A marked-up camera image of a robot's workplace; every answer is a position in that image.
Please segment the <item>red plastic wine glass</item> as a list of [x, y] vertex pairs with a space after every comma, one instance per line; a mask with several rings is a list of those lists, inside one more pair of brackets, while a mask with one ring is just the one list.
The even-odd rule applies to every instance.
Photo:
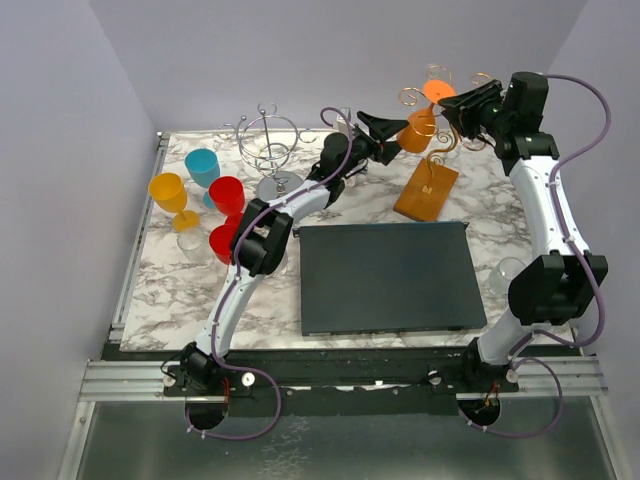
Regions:
[[225, 265], [231, 264], [231, 244], [236, 230], [236, 225], [224, 224], [216, 227], [209, 235], [209, 246], [214, 256]]

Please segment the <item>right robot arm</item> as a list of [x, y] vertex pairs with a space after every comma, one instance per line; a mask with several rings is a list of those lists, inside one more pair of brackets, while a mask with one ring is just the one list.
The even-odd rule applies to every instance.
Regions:
[[532, 241], [532, 261], [509, 284], [508, 308], [485, 334], [474, 338], [461, 361], [460, 379], [480, 392], [504, 380], [511, 360], [535, 337], [558, 343], [552, 333], [583, 316], [595, 303], [605, 314], [600, 286], [608, 273], [603, 255], [592, 253], [581, 236], [564, 193], [561, 157], [554, 137], [541, 131], [550, 74], [516, 72], [508, 86], [498, 80], [439, 101], [456, 133], [494, 141], [522, 203]]

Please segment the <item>orange plastic wine glass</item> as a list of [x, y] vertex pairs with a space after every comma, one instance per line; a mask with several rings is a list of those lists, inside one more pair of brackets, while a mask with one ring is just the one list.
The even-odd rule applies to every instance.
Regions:
[[406, 87], [399, 99], [405, 106], [416, 107], [421, 101], [427, 106], [411, 113], [408, 126], [397, 135], [399, 146], [409, 153], [422, 153], [437, 132], [435, 106], [442, 99], [456, 95], [454, 88], [444, 80], [427, 80], [421, 88]]

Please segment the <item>yellow plastic wine glass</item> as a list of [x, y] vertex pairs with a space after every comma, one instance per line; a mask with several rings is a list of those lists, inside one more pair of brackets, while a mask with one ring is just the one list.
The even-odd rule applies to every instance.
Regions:
[[187, 209], [188, 195], [179, 175], [171, 172], [156, 175], [149, 183], [148, 192], [162, 210], [174, 215], [172, 225], [177, 232], [200, 224], [198, 213]]

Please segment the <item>clear textured wine glass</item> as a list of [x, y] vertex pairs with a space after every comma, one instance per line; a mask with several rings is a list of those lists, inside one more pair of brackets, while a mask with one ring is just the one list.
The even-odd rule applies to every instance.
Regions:
[[209, 266], [213, 261], [208, 237], [201, 227], [191, 227], [179, 232], [177, 246], [194, 265]]

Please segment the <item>blue plastic wine glass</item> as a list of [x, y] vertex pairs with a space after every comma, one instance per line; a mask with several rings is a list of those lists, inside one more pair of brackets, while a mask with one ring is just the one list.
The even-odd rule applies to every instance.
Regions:
[[192, 180], [204, 189], [203, 203], [209, 209], [215, 209], [209, 188], [220, 177], [220, 166], [216, 153], [206, 148], [189, 152], [184, 160], [185, 167]]

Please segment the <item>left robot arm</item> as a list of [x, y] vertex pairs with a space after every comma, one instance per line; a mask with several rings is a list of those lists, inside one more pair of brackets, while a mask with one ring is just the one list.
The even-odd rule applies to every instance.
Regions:
[[191, 386], [201, 395], [214, 393], [225, 383], [226, 371], [249, 372], [271, 378], [252, 367], [227, 364], [232, 336], [244, 310], [261, 281], [280, 265], [293, 225], [336, 202], [345, 189], [344, 178], [362, 162], [389, 164], [401, 151], [393, 138], [409, 126], [406, 120], [379, 118], [359, 111], [358, 121], [334, 107], [322, 114], [337, 115], [333, 132], [303, 183], [276, 200], [253, 199], [245, 209], [230, 242], [231, 265], [203, 330], [179, 356], [184, 378], [181, 388]]

